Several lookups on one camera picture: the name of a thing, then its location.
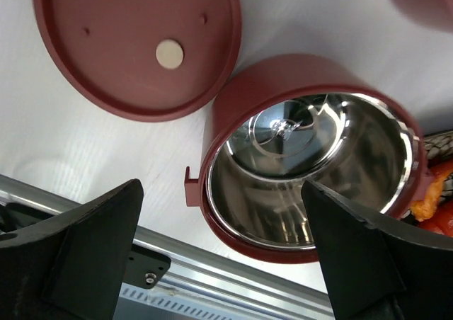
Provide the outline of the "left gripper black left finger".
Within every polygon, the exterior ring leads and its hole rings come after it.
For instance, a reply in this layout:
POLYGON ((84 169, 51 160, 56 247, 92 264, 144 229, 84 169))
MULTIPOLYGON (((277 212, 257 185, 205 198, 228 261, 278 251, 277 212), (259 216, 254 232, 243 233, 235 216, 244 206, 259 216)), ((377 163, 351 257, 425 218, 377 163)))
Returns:
POLYGON ((144 191, 133 179, 1 235, 2 319, 111 319, 144 191))

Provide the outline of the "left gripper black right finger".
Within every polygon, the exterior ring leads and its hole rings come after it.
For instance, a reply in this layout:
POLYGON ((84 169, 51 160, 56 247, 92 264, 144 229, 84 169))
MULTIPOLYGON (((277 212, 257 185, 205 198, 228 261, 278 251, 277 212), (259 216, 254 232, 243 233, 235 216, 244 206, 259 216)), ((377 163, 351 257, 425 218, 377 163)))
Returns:
POLYGON ((451 319, 452 239, 302 186, 336 319, 451 319))

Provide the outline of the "orange roasted meat piece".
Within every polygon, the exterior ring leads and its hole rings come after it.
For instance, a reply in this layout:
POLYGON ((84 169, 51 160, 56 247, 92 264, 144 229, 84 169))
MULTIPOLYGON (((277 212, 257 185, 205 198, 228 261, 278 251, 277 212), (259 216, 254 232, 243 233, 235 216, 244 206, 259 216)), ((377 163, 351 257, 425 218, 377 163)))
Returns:
POLYGON ((417 227, 436 234, 452 237, 452 160, 431 168, 432 183, 422 200, 411 204, 411 214, 417 227))

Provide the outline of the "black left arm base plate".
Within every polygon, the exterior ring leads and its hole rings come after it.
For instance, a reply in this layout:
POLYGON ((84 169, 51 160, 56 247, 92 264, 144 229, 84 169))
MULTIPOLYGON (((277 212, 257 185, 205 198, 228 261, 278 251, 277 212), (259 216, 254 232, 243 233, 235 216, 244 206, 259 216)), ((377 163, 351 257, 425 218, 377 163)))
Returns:
POLYGON ((123 282, 144 289, 153 288, 171 267, 171 259, 159 252, 132 245, 123 282))

